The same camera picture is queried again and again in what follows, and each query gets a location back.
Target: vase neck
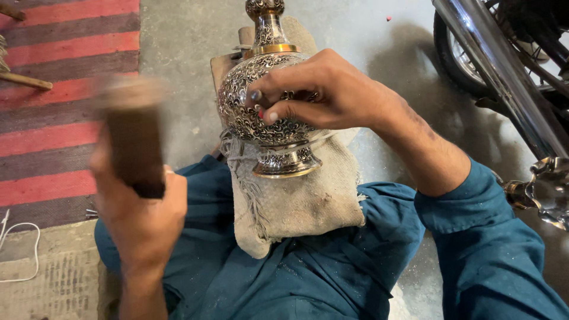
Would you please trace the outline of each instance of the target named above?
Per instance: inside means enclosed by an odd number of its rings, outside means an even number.
[[[269,44],[288,43],[281,27],[279,15],[268,13],[255,19],[255,42],[253,48]]]

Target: broom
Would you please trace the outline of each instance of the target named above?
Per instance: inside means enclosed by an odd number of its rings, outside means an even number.
[[[26,76],[15,75],[10,73],[10,68],[4,61],[4,56],[8,54],[6,51],[7,43],[6,39],[0,35],[0,80],[6,80],[12,83],[26,85],[28,87],[33,87],[42,90],[51,90],[53,84],[46,81],[41,81],[38,79],[33,79]]]

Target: chrome exhaust pipe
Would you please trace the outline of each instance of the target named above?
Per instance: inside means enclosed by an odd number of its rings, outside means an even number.
[[[512,45],[479,0],[432,0],[538,160],[569,158],[569,136],[550,102],[525,71]]]

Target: engraved floral pattern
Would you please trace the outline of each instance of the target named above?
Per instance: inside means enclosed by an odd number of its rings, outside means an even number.
[[[258,17],[267,11],[273,11],[278,15],[285,11],[283,0],[247,0],[245,10],[250,17]]]
[[[218,92],[218,112],[224,127],[241,140],[262,146],[287,145],[306,140],[311,126],[292,119],[281,119],[266,126],[259,118],[259,106],[247,108],[245,97],[249,85],[273,68],[298,64],[306,56],[297,52],[260,55],[245,60],[227,74]],[[282,99],[294,98],[286,92]]]
[[[298,168],[295,166],[295,164],[299,162],[308,162],[310,160],[315,162],[318,161],[314,157],[310,147],[299,149],[294,154],[296,157],[293,156],[292,153],[266,155],[264,157],[261,157],[258,162],[262,166],[268,167],[275,167],[278,165],[281,168],[279,169],[279,173],[285,174],[298,171]]]
[[[266,24],[255,30],[255,46],[265,46],[267,44],[284,43],[286,42],[285,36],[281,26],[271,26]]]

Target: lap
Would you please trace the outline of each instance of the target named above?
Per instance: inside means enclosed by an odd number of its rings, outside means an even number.
[[[286,239],[255,260],[234,239],[227,166],[206,156],[178,173],[188,179],[188,212],[163,282],[175,300],[171,305],[180,304],[187,317],[234,317],[236,310],[255,309],[282,294],[314,297],[342,314],[366,310],[375,317],[381,303],[370,298],[387,303],[424,232],[412,189],[366,184],[358,188],[368,197],[360,203],[366,226]],[[105,265],[119,273],[118,252],[101,221],[96,240]]]

